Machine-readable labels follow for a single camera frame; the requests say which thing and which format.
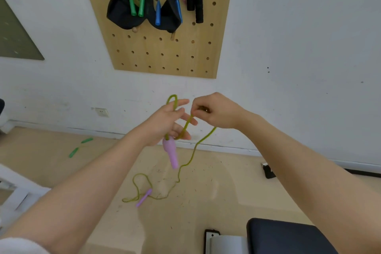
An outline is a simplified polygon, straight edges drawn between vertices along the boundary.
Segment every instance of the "purple handle on floor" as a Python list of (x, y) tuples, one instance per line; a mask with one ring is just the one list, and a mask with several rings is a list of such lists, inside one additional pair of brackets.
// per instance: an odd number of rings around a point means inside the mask
[(173, 137), (170, 136), (169, 140), (163, 138), (163, 148), (168, 153), (172, 169), (178, 169), (179, 162), (177, 161), (176, 142), (174, 141)]
[(151, 195), (151, 193), (152, 193), (152, 189), (149, 189), (149, 190), (145, 193), (145, 195), (143, 196), (143, 198), (141, 198), (140, 201), (136, 204), (136, 207), (138, 208), (138, 207), (144, 202), (144, 200), (145, 200), (149, 195)]

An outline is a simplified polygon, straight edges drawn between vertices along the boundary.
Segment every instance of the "floor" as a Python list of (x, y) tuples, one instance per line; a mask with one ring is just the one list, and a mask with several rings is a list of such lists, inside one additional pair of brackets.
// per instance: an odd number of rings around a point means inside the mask
[[(54, 187), (116, 142), (94, 137), (81, 145), (86, 138), (15, 128), (0, 136), (0, 163), (42, 186)], [(79, 151), (68, 158), (78, 146)], [(178, 149), (180, 162), (188, 161), (191, 153)], [(82, 253), (202, 253), (205, 229), (245, 236), (252, 217), (310, 224), (279, 181), (264, 177), (261, 162), (260, 157), (196, 151), (167, 199), (148, 199), (137, 209), (135, 202), (122, 202), (136, 195), (131, 182), (134, 174), (149, 175), (157, 196), (166, 194), (177, 175), (161, 146), (145, 148)], [(381, 179), (360, 179), (381, 193)], [(144, 179), (138, 185), (148, 189)], [(3, 191), (0, 199), (6, 195)]]

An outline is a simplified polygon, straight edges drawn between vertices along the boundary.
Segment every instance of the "green jump rope handle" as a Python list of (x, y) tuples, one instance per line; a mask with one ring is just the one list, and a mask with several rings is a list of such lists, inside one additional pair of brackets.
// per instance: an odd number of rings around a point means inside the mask
[(140, 0), (139, 13), (138, 13), (138, 15), (139, 15), (140, 17), (143, 17), (143, 16), (144, 16), (144, 1), (145, 1), (145, 0)]
[(130, 0), (131, 15), (136, 16), (135, 3), (134, 0)]

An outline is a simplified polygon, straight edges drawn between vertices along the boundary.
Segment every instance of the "sleeve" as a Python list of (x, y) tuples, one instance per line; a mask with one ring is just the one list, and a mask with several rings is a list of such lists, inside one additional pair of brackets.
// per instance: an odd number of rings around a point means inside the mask
[(1, 254), (49, 254), (35, 242), (22, 238), (6, 238), (0, 240)]

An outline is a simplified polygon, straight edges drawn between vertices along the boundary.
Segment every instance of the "person's right hand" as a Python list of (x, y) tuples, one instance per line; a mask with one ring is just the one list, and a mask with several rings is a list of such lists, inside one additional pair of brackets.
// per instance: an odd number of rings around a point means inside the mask
[[(200, 107), (207, 107), (209, 112), (200, 109)], [(190, 113), (214, 127), (236, 129), (245, 114), (245, 110), (221, 93), (215, 92), (211, 95), (195, 98)]]

